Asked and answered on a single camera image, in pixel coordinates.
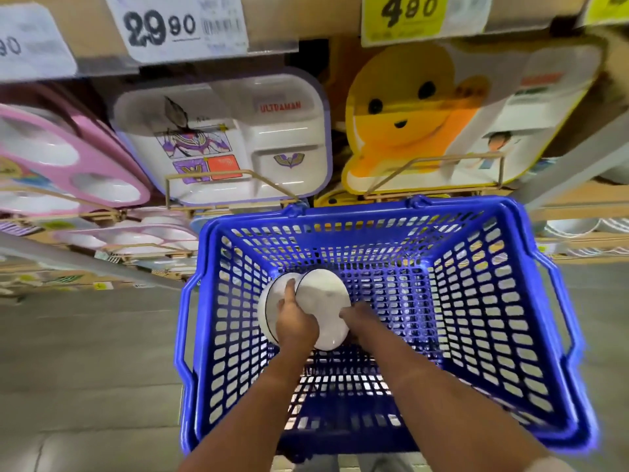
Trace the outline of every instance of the floor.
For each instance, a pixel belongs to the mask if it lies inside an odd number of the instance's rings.
[[[581,472],[625,471],[629,264],[563,273],[589,344],[582,375],[602,431],[599,451],[568,461]],[[0,307],[0,471],[174,471],[182,459],[178,301],[152,288],[41,294]],[[409,459],[427,469],[420,454]],[[340,463],[357,467],[355,456]]]

